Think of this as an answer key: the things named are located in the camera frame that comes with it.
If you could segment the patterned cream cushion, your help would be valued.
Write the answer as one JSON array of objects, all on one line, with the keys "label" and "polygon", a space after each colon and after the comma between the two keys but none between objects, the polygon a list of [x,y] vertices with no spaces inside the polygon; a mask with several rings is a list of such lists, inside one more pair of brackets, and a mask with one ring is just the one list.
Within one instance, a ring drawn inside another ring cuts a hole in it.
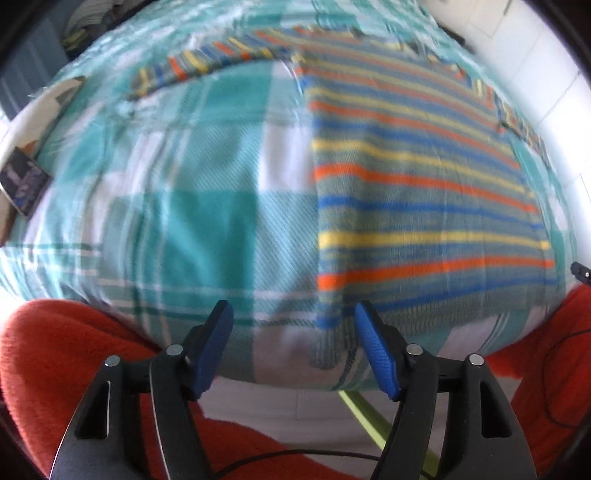
[{"label": "patterned cream cushion", "polygon": [[[37,163],[37,156],[46,139],[85,83],[84,76],[77,76],[45,88],[10,122],[1,141],[1,168],[15,147],[22,149]],[[17,216],[22,215],[12,206],[1,187],[2,243],[8,240]]]}]

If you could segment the teal plaid bedspread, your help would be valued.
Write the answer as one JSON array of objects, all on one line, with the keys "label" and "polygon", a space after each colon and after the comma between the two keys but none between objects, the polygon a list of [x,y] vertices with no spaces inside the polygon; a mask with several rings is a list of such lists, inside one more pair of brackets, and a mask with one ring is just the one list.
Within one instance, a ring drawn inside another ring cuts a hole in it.
[{"label": "teal plaid bedspread", "polygon": [[575,287],[567,202],[543,140],[489,71],[416,1],[157,1],[64,67],[85,85],[37,156],[52,177],[1,250],[1,286],[26,300],[74,300],[160,345],[218,300],[235,311],[221,374],[294,388],[376,384],[359,339],[331,368],[311,361],[317,203],[304,98],[283,61],[231,66],[131,95],[141,68],[266,28],[360,31],[418,42],[493,88],[540,139],[515,148],[558,246],[551,304],[431,329],[396,326],[433,353],[489,354],[544,322]]}]

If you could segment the smartphone with lit screen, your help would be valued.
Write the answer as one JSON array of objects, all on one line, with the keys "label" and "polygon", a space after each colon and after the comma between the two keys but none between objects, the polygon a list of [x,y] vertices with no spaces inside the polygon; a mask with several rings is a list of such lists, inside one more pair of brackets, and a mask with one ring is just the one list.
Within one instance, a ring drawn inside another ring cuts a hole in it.
[{"label": "smartphone with lit screen", "polygon": [[1,187],[12,206],[30,218],[52,177],[22,149],[15,147],[1,168]]}]

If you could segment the clothes pile beside bed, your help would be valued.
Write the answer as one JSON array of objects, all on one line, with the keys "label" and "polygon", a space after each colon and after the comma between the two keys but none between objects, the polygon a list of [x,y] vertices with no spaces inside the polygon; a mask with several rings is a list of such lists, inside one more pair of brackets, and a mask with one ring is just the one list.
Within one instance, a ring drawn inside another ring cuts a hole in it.
[{"label": "clothes pile beside bed", "polygon": [[81,48],[125,18],[143,1],[82,1],[68,18],[61,35],[66,51]]}]

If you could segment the striped knit sweater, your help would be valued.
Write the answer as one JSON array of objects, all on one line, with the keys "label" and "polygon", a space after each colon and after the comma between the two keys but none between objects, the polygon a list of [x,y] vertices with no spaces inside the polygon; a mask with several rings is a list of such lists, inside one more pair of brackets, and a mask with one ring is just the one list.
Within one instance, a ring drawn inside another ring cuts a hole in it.
[{"label": "striped knit sweater", "polygon": [[290,67],[310,126],[315,366],[356,348],[360,300],[423,330],[561,295],[558,246],[515,151],[542,142],[493,88],[418,42],[266,28],[141,68],[131,95],[266,60]]}]

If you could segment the blue curtain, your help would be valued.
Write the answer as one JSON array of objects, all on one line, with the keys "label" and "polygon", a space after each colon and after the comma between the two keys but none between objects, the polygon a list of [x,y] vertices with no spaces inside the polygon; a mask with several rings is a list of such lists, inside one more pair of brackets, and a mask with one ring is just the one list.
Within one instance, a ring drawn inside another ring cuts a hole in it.
[{"label": "blue curtain", "polygon": [[14,119],[32,95],[46,86],[68,63],[61,45],[63,19],[50,13],[10,54],[1,67],[1,110]]}]

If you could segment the red operator clothing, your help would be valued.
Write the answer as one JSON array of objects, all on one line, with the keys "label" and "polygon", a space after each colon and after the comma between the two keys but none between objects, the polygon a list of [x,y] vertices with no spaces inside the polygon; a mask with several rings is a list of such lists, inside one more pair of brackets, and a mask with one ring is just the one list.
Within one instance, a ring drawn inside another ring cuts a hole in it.
[{"label": "red operator clothing", "polygon": [[[34,463],[49,474],[70,418],[102,361],[136,361],[156,347],[84,304],[35,300],[1,335],[1,389]],[[573,444],[590,414],[590,289],[581,285],[550,320],[488,356],[491,370],[519,380],[512,407],[539,474]]]}]

